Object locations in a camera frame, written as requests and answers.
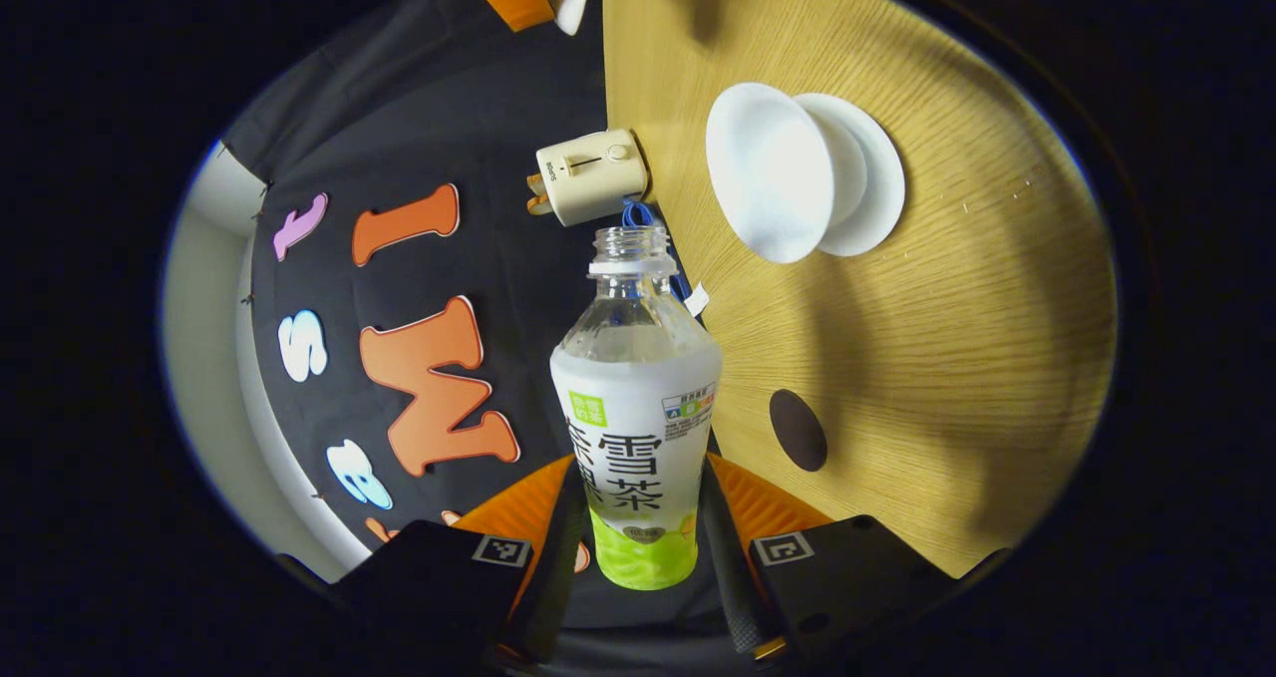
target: clear plastic bottle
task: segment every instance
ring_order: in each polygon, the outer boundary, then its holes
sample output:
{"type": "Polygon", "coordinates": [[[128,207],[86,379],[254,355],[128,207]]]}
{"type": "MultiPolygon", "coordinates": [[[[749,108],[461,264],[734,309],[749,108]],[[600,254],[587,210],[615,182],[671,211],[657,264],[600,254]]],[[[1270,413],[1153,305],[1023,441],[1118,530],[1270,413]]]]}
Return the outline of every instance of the clear plastic bottle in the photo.
{"type": "Polygon", "coordinates": [[[664,227],[604,228],[593,303],[550,358],[604,575],[634,590],[695,567],[695,513],[722,349],[670,292],[664,227]]]}

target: wooden table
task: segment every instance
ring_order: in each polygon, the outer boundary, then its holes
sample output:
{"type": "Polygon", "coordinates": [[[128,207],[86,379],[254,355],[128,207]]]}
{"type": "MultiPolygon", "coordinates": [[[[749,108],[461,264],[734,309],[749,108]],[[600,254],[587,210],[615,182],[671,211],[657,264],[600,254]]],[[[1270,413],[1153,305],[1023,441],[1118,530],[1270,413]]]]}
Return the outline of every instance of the wooden table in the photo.
{"type": "Polygon", "coordinates": [[[726,367],[722,454],[835,519],[868,513],[952,575],[1013,546],[1086,450],[1115,342],[1108,236],[1078,167],[999,71],[892,0],[602,0],[610,126],[630,126],[726,367]],[[704,124],[739,82],[826,92],[903,158],[905,213],[855,259],[753,255],[704,124]],[[786,458],[790,388],[828,463],[786,458]]]}

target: bottle label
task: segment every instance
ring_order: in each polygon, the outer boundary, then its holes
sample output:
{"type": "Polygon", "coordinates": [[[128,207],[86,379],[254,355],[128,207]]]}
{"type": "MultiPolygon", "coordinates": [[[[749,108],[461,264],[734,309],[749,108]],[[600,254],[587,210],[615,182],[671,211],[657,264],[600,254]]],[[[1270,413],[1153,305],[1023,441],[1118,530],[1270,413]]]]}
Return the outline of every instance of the bottle label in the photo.
{"type": "Polygon", "coordinates": [[[590,507],[639,544],[694,532],[717,394],[716,365],[695,363],[551,363],[590,507]]]}

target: pink letter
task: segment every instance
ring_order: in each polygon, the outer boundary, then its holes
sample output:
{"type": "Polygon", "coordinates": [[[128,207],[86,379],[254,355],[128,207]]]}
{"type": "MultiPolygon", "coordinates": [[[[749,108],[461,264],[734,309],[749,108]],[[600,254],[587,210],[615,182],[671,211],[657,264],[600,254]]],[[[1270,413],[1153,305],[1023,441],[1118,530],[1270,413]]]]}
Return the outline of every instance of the pink letter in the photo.
{"type": "Polygon", "coordinates": [[[304,240],[304,237],[310,236],[310,231],[315,231],[319,224],[319,219],[323,218],[324,210],[328,209],[328,194],[322,193],[315,196],[314,204],[310,205],[310,210],[302,213],[297,217],[296,210],[288,213],[288,217],[283,219],[283,227],[279,232],[274,233],[274,258],[283,260],[288,250],[292,249],[297,241],[304,240]]]}

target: black background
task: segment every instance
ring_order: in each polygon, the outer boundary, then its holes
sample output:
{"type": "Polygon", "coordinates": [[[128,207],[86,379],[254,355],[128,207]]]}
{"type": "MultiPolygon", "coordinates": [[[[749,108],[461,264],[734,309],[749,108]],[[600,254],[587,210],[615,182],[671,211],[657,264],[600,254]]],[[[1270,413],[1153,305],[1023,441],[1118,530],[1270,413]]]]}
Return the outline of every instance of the black background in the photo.
{"type": "MultiPolygon", "coordinates": [[[[19,78],[6,312],[18,672],[328,673],[380,659],[203,486],[163,399],[156,301],[177,196],[211,140],[383,1],[5,0],[19,78]]],[[[923,673],[1257,672],[1272,337],[1253,300],[1270,250],[1249,233],[1270,184],[1257,161],[1270,18],[1259,0],[954,1],[1067,87],[1128,170],[1151,265],[1145,351],[1137,385],[1114,395],[1124,428],[1096,446],[1064,513],[866,671],[907,654],[923,673]]],[[[413,671],[434,673],[438,657],[413,671]]]]}

